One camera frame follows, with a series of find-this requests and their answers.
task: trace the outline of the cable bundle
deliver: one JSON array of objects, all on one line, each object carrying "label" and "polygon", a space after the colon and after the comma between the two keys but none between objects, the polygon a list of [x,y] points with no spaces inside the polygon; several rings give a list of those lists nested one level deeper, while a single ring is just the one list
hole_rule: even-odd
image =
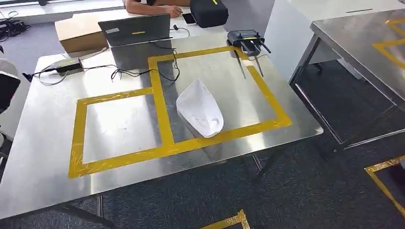
[{"label": "cable bundle", "polygon": [[20,35],[31,27],[20,20],[13,20],[17,15],[16,11],[12,11],[9,13],[9,18],[0,21],[0,42],[5,42],[10,37]]}]

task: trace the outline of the person's arm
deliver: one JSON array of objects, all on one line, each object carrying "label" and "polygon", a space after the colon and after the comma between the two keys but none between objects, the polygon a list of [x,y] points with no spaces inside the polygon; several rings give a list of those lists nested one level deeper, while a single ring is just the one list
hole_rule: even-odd
[{"label": "person's arm", "polygon": [[156,7],[147,4],[142,4],[135,0],[125,0],[125,8],[128,13],[154,15],[154,14],[170,14],[171,18],[177,18],[181,15],[182,11],[177,6]]}]

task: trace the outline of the yellow tape marking on floor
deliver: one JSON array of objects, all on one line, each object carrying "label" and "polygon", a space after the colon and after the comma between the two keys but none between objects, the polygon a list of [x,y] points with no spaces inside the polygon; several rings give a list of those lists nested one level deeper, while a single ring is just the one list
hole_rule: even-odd
[{"label": "yellow tape marking on floor", "polygon": [[[277,99],[271,93],[270,89],[267,87],[263,78],[260,77],[256,68],[248,60],[248,56],[244,54],[240,49],[233,46],[225,46],[215,49],[207,49],[193,52],[184,52],[175,54],[177,59],[187,58],[192,56],[200,56],[213,54],[218,52],[228,52],[236,51],[240,58],[246,64],[249,73],[252,75],[254,81],[262,92],[263,96],[266,98],[270,107],[273,108],[276,119],[267,120],[262,123],[240,127],[233,130],[222,131],[211,138],[194,138],[186,140],[179,143],[174,143],[173,135],[171,132],[171,127],[169,123],[169,116],[166,109],[166,103],[164,101],[163,89],[160,83],[160,76],[158,71],[150,72],[150,81],[152,84],[151,88],[145,88],[130,92],[102,95],[97,97],[91,97],[86,99],[81,99],[77,102],[75,129],[74,129],[74,139],[72,141],[72,154],[69,166],[69,177],[80,177],[108,169],[113,169],[121,166],[130,165],[133,163],[151,160],[155,158],[175,155],[195,149],[199,149],[206,146],[215,145],[225,141],[258,134],[264,131],[269,131],[281,127],[286,127],[292,124],[290,118],[282,109],[281,105],[278,103]],[[174,57],[170,55],[154,56],[149,57],[149,69],[158,70],[158,62],[173,60]],[[84,128],[85,128],[85,118],[86,118],[86,105],[106,102],[114,99],[128,98],[132,96],[153,94],[155,101],[155,109],[159,124],[159,131],[162,140],[162,145],[157,148],[142,150],[126,155],[115,156],[111,158],[106,158],[87,164],[82,164],[83,158],[83,143],[84,143]]]},{"label": "yellow tape marking on floor", "polygon": [[365,168],[364,170],[366,170],[366,172],[368,173],[368,175],[370,175],[371,179],[374,180],[374,182],[377,184],[377,186],[383,191],[383,193],[394,203],[394,205],[396,206],[396,208],[401,212],[401,214],[405,217],[405,208],[402,207],[393,197],[393,195],[391,194],[391,192],[388,190],[388,188],[382,183],[382,181],[377,177],[377,175],[375,174],[375,172],[380,171],[382,169],[394,166],[394,165],[398,165],[399,162],[401,160],[405,159],[405,155],[404,156],[400,156],[388,161],[384,161],[382,163],[379,163],[377,165],[374,166],[370,166]]},{"label": "yellow tape marking on floor", "polygon": [[247,222],[246,215],[243,212],[243,210],[240,210],[238,212],[238,215],[236,215],[236,216],[233,216],[233,217],[221,220],[219,222],[210,224],[210,225],[205,226],[205,227],[203,227],[201,229],[224,229],[224,228],[233,226],[233,225],[238,224],[238,223],[242,224],[243,229],[250,229],[249,223]]}]

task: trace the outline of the laptop lid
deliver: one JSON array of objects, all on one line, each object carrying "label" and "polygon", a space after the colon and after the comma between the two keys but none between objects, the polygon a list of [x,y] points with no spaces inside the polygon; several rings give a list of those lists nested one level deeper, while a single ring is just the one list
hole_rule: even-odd
[{"label": "laptop lid", "polygon": [[98,25],[111,46],[120,46],[169,38],[170,15],[100,21]]}]

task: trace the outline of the metal table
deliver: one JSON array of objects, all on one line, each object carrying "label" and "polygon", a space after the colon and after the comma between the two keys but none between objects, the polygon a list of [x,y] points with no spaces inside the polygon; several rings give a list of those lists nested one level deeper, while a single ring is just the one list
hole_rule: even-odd
[{"label": "metal table", "polygon": [[[384,120],[393,111],[405,109],[405,10],[391,10],[342,18],[314,21],[311,29],[314,36],[291,78],[290,85],[308,103],[311,111],[328,129],[339,146],[335,151],[345,150],[405,132],[405,129],[358,141],[373,126]],[[392,102],[371,122],[348,139],[342,140],[326,118],[316,108],[299,85],[320,41],[324,41],[344,58],[381,94]]]},{"label": "metal table", "polygon": [[[114,68],[108,67],[71,74],[54,86],[33,80],[0,183],[0,219],[52,207],[111,226],[98,217],[103,216],[101,195],[98,216],[69,202],[323,132],[268,57],[251,61],[239,50],[236,59],[235,49],[226,47],[226,33],[157,45],[177,49],[181,74],[175,83],[157,71],[111,80]],[[131,50],[107,50],[83,65],[114,64],[113,56],[139,59]],[[63,58],[41,57],[36,71]],[[150,57],[149,67],[168,78],[177,74],[170,52]],[[190,131],[176,111],[178,95],[196,77],[224,116],[224,129],[209,139]]]}]

